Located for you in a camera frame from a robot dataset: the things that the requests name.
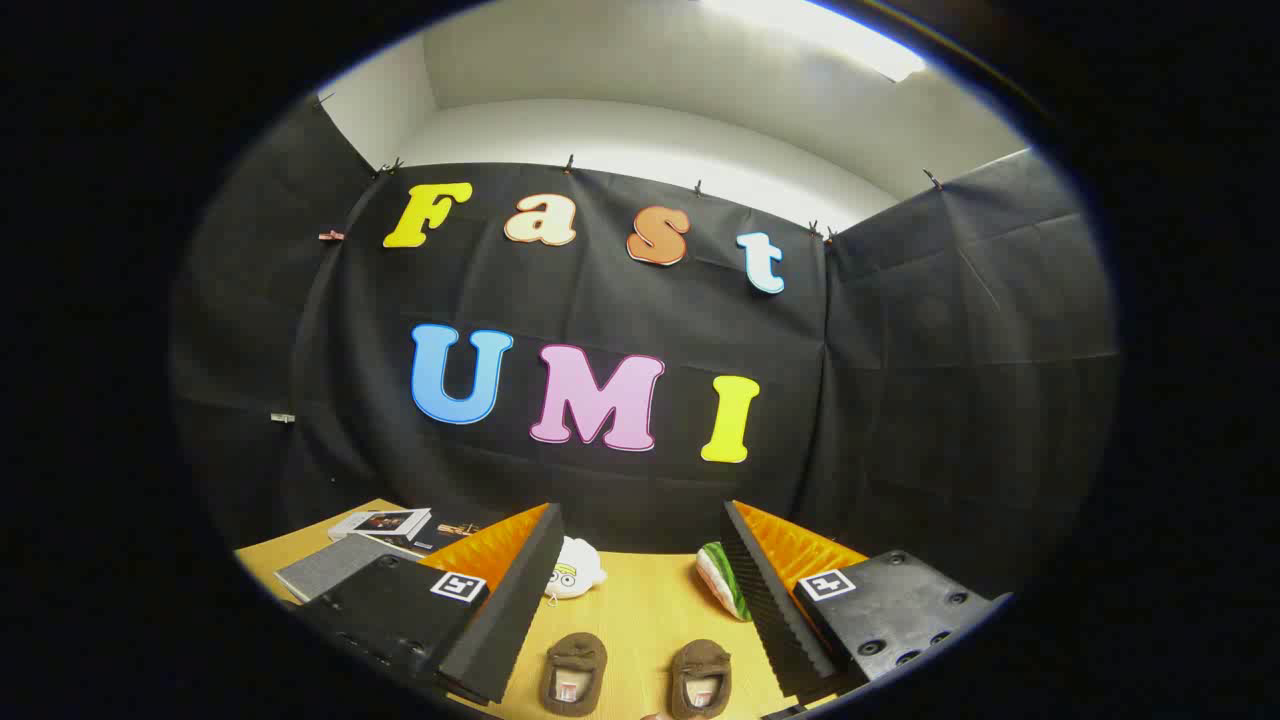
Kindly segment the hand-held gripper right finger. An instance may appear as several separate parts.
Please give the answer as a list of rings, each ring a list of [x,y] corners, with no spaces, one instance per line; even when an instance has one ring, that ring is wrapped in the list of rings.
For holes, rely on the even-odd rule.
[[[800,701],[897,676],[1004,603],[908,551],[865,556],[736,500],[722,544],[780,689]]]

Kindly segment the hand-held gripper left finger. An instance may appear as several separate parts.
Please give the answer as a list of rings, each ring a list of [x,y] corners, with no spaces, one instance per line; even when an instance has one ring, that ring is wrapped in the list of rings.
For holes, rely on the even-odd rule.
[[[379,553],[297,614],[407,688],[499,702],[563,537],[561,506],[541,503],[425,559]]]

